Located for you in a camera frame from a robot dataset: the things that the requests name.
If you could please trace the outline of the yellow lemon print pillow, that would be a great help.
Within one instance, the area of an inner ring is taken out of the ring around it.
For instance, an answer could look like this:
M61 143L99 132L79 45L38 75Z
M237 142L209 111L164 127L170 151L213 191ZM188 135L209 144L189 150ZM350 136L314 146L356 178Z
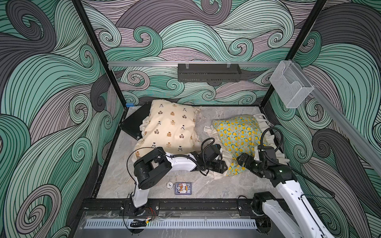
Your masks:
M204 132L221 146L222 158L228 166L228 171L223 174L212 172L214 179L235 176L249 171L241 167L237 162L237 157L242 153L259 159L258 146L271 146L274 149L277 145L275 136L268 134L269 122L264 114L240 115L230 119L214 120L209 127L204 127ZM275 151L278 164L286 165L289 162L281 149ZM268 161L268 168L277 166Z

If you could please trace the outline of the cream bear print pillow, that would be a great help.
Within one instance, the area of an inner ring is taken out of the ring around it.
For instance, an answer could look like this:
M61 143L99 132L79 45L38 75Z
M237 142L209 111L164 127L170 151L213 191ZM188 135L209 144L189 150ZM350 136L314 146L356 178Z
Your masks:
M201 142L196 134L198 113L197 107L166 100L152 101L149 115L140 125L142 139L134 148L132 161L140 159L153 147L162 147L171 154L200 151Z

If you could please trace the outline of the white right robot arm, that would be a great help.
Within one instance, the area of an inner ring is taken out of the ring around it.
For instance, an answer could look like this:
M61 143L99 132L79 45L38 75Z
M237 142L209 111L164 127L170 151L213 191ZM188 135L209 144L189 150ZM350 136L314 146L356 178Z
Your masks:
M295 174L288 165L278 162L274 156L260 151L259 159L246 153L237 158L241 167L260 178L268 179L282 196L293 218L281 207L270 192L256 193L253 197L253 212L266 216L279 228L286 238L332 238L333 235L324 225L303 192Z

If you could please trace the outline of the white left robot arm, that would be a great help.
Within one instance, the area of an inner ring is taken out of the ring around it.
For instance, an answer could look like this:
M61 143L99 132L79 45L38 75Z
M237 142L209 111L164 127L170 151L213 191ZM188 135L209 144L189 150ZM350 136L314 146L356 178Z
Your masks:
M136 188L132 201L135 208L141 208L148 202L149 190L170 171L199 171L223 174L228 166L222 158L222 149L218 144L207 145L200 152L189 154L171 154L162 147L152 148L150 152L134 162L133 178Z

